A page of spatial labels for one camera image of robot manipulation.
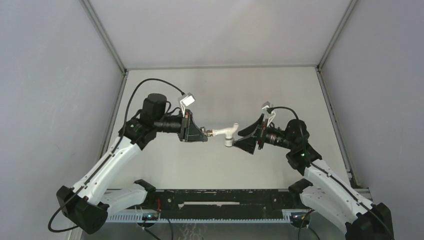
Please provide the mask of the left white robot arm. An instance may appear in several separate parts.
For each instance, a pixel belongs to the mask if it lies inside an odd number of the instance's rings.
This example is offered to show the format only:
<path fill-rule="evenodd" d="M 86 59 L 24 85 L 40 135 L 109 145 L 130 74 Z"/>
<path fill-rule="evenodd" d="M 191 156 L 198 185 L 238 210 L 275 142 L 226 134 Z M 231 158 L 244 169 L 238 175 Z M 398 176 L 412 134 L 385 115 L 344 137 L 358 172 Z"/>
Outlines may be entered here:
<path fill-rule="evenodd" d="M 191 93 L 179 99 L 179 113 L 166 112 L 167 97 L 151 93 L 142 108 L 124 122 L 109 150 L 92 169 L 72 187 L 62 186 L 56 192 L 59 212 L 87 234 L 97 232 L 107 218 L 128 207 L 153 207 L 155 188 L 144 180 L 136 180 L 129 187 L 111 194 L 106 191 L 117 174 L 153 141 L 158 133 L 177 134 L 183 143 L 207 142 L 208 137 L 196 126 L 188 106 L 195 102 Z"/>

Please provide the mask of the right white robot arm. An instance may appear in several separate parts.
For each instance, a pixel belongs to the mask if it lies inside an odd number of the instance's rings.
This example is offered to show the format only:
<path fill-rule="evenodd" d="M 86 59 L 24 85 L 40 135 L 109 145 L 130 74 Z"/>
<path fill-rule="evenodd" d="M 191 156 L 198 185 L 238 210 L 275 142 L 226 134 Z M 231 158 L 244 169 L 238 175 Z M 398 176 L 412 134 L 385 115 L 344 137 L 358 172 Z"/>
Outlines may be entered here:
<path fill-rule="evenodd" d="M 289 187 L 289 203 L 295 208 L 306 206 L 334 224 L 347 240 L 394 239 L 392 215 L 384 203 L 373 203 L 343 181 L 308 143 L 309 132 L 298 117 L 285 129 L 275 127 L 261 115 L 238 132 L 233 147 L 249 154 L 265 144 L 288 149 L 289 165 L 302 179 Z"/>

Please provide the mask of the metal tee pipe fitting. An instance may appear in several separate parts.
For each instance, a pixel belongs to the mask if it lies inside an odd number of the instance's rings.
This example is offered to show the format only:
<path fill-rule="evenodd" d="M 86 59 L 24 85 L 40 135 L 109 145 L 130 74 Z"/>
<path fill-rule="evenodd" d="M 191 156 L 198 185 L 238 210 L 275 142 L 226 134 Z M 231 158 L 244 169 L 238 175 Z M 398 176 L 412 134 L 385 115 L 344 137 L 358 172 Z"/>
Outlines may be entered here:
<path fill-rule="evenodd" d="M 200 128 L 201 132 L 208 138 L 214 137 L 215 133 L 213 129 L 206 129 L 204 126 Z"/>

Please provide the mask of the white plastic water faucet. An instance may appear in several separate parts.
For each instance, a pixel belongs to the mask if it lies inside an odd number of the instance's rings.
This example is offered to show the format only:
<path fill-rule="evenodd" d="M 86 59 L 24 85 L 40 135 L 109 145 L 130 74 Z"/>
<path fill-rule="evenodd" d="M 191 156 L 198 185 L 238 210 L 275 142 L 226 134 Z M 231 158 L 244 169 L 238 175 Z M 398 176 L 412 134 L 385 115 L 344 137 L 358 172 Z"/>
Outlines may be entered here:
<path fill-rule="evenodd" d="M 231 148 L 233 146 L 233 142 L 235 141 L 234 140 L 234 134 L 236 133 L 238 128 L 239 128 L 239 124 L 234 123 L 232 127 L 226 127 L 226 128 L 221 128 L 221 129 L 212 129 L 211 135 L 213 137 L 219 136 L 219 135 L 224 135 L 224 146 Z"/>

